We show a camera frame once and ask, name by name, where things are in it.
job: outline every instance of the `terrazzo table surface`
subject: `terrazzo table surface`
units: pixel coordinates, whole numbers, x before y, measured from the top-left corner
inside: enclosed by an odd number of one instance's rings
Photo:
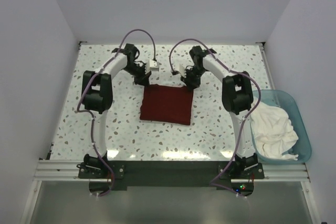
[[[152,45],[136,45],[139,60],[153,56]],[[182,86],[180,76],[172,76],[168,55],[173,45],[157,45],[160,71],[153,72],[151,84]],[[189,50],[194,46],[180,45],[174,51],[175,66],[192,65]],[[208,45],[232,69],[247,71],[260,85],[270,89],[267,72],[259,46]],[[94,70],[111,57],[118,45],[82,45],[73,72],[70,88],[53,140],[50,159],[82,160],[90,145],[88,114],[75,113],[81,95],[82,75]],[[125,71],[112,80],[113,105],[106,124],[106,145],[115,160],[194,160],[226,161],[232,156],[235,136],[231,118],[222,105],[222,84],[211,73],[201,78],[201,86],[194,91],[191,125],[141,121],[140,106],[143,87],[133,85],[133,78]]]

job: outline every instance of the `red cloth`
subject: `red cloth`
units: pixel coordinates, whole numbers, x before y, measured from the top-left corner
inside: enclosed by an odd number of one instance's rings
[[[187,87],[149,85],[144,88],[140,120],[190,125],[193,95]]]

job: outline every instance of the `blue plastic basket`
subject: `blue plastic basket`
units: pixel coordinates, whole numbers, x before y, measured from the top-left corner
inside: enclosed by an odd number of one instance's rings
[[[254,91],[253,95],[258,97],[258,91]],[[305,125],[302,121],[299,108],[296,105],[294,98],[288,93],[280,90],[262,90],[261,101],[269,106],[278,106],[288,113],[289,119],[292,122],[292,126],[299,137],[296,144],[288,151],[288,153],[299,154],[299,156],[297,161],[266,158],[258,152],[253,138],[253,144],[259,159],[276,165],[301,164],[308,161],[311,156],[311,145],[308,139],[306,128],[304,127]]]

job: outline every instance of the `purple cable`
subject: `purple cable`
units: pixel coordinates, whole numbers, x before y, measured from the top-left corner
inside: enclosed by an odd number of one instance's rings
[[[94,120],[95,120],[94,114],[93,114],[92,111],[90,111],[90,110],[81,110],[81,109],[80,109],[80,105],[82,104],[85,95],[88,93],[88,90],[89,90],[89,88],[91,87],[91,84],[92,84],[93,80],[96,78],[97,75],[101,74],[101,73],[103,72],[104,68],[106,68],[106,67],[108,66],[108,64],[110,64],[110,63],[117,57],[117,55],[119,54],[119,52],[120,52],[120,50],[121,50],[122,45],[124,44],[124,41],[125,41],[126,38],[127,38],[132,32],[134,32],[134,31],[142,31],[142,32],[146,33],[146,34],[151,38],[151,40],[152,40],[152,42],[153,42],[153,48],[154,48],[154,58],[153,58],[153,59],[155,60],[155,57],[156,57],[156,49],[155,49],[155,42],[154,42],[153,37],[152,37],[147,31],[145,31],[145,30],[143,30],[143,29],[134,29],[134,30],[129,31],[129,32],[124,36],[124,38],[121,40],[120,46],[119,46],[117,52],[115,53],[114,57],[111,57],[111,59],[109,59],[109,60],[103,65],[103,67],[99,70],[99,72],[95,73],[95,74],[91,77],[91,79],[89,80],[87,86],[85,87],[84,92],[83,92],[82,96],[80,97],[79,102],[78,102],[78,105],[77,105],[77,112],[78,112],[78,113],[84,113],[84,112],[87,112],[87,113],[89,113],[89,114],[91,115],[91,117],[92,117],[92,121],[91,121],[91,132],[90,132],[90,137],[91,137],[91,143],[92,143],[93,149],[94,149],[96,155],[98,156],[98,159],[103,163],[104,166],[106,166],[106,168],[109,170],[109,172],[110,172],[111,175],[112,175],[112,185],[111,185],[111,187],[109,187],[109,189],[108,189],[107,191],[105,191],[105,192],[103,192],[103,193],[100,193],[100,194],[98,195],[99,197],[104,196],[104,195],[108,194],[110,191],[112,191],[112,188],[113,188],[113,185],[114,185],[114,181],[115,181],[114,172],[113,172],[112,168],[111,168],[111,167],[104,161],[104,159],[102,158],[102,156],[99,154],[99,152],[98,152],[98,150],[97,150],[97,147],[96,147],[96,143],[95,143],[95,141],[94,141],[94,139],[93,139],[93,129],[94,129],[94,126],[95,126],[95,125],[94,125],[94,124],[95,124],[95,123],[94,123],[94,122],[95,122],[95,121],[94,121]]]
[[[174,51],[174,49],[181,43],[185,42],[185,41],[195,41],[199,44],[201,44],[208,52],[209,54],[224,68],[226,69],[228,72],[231,72],[231,73],[235,73],[235,74],[240,74],[246,78],[248,78],[251,82],[253,82],[253,84],[256,86],[257,90],[258,90],[258,94],[259,94],[259,97],[258,97],[258,101],[256,103],[256,105],[254,105],[254,107],[246,114],[245,116],[245,119],[242,121],[241,125],[240,125],[240,129],[239,129],[239,133],[238,133],[238,140],[237,140],[237,144],[236,144],[236,147],[235,147],[235,150],[233,152],[233,155],[230,159],[230,161],[227,163],[227,165],[225,166],[225,168],[216,176],[214,177],[211,181],[210,181],[210,185],[213,185],[213,186],[217,186],[217,187],[221,187],[221,188],[224,188],[226,190],[229,190],[229,191],[232,191],[236,194],[235,191],[233,191],[231,188],[228,188],[226,186],[223,186],[223,185],[220,185],[220,184],[214,184],[214,182],[219,179],[225,172],[226,170],[230,167],[230,165],[232,164],[233,162],[233,159],[235,158],[235,155],[238,151],[238,146],[239,146],[239,143],[240,143],[240,138],[242,136],[242,132],[243,132],[243,127],[244,127],[244,124],[245,124],[245,120],[251,115],[251,113],[256,109],[256,107],[259,105],[260,103],[260,100],[261,100],[261,90],[260,90],[260,87],[259,85],[257,84],[257,82],[252,78],[250,77],[249,75],[247,74],[244,74],[242,72],[237,72],[235,70],[231,70],[229,69],[224,63],[222,63],[218,58],[216,58],[216,56],[210,51],[210,49],[203,43],[201,42],[200,40],[198,39],[193,39],[193,38],[189,38],[189,39],[183,39],[181,40],[180,42],[176,43],[175,46],[173,46],[173,48],[171,49],[170,53],[169,53],[169,64],[170,64],[170,67],[172,69],[172,72],[175,71],[174,68],[173,68],[173,64],[172,64],[172,53]]]

